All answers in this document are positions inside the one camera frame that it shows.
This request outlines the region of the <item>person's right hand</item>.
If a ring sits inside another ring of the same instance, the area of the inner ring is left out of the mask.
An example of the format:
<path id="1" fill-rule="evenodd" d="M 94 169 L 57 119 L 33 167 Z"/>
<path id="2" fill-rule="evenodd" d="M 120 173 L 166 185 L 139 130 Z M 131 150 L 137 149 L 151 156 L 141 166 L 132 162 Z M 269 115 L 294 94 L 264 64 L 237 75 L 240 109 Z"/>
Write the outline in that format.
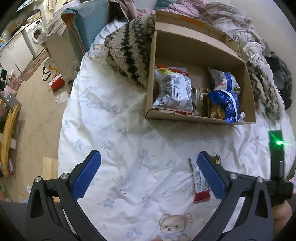
<path id="1" fill-rule="evenodd" d="M 272 208 L 273 235 L 277 236 L 292 217 L 292 208 L 287 201 Z"/>

